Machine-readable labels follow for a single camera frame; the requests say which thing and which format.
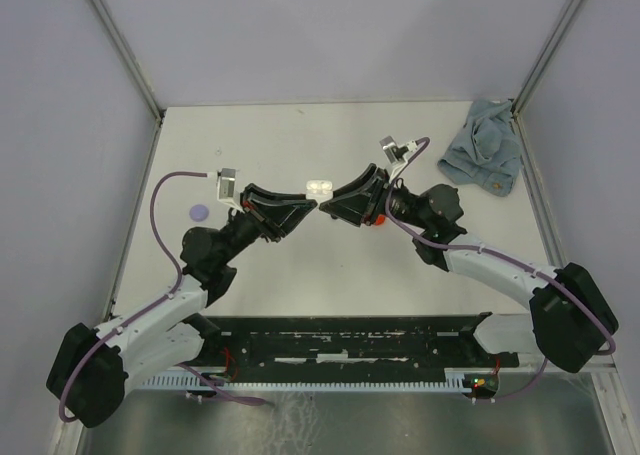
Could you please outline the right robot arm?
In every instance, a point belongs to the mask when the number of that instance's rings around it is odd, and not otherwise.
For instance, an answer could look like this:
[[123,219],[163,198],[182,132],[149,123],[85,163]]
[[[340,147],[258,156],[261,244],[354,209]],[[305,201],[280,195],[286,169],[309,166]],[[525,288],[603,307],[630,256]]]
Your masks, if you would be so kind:
[[458,343],[467,364],[529,353],[577,373],[594,356],[615,351],[619,324],[590,273],[575,263],[526,262],[484,244],[459,226],[463,210],[456,188],[439,184],[416,195],[371,164],[341,188],[309,181],[306,194],[319,198],[322,212],[356,227],[385,217],[411,236],[425,264],[475,280],[524,308],[522,314],[481,316]]

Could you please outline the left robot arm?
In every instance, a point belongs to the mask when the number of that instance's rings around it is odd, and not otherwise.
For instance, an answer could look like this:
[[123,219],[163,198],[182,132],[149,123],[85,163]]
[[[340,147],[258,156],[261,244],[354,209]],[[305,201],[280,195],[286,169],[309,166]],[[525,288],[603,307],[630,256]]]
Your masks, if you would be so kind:
[[172,261],[175,276],[155,294],[98,325],[77,323],[66,331],[46,379],[59,419],[94,428],[156,373],[193,360],[215,362],[219,330],[202,312],[229,290],[237,274],[232,260],[260,239],[282,241],[316,206],[305,194],[250,184],[221,227],[188,229]]

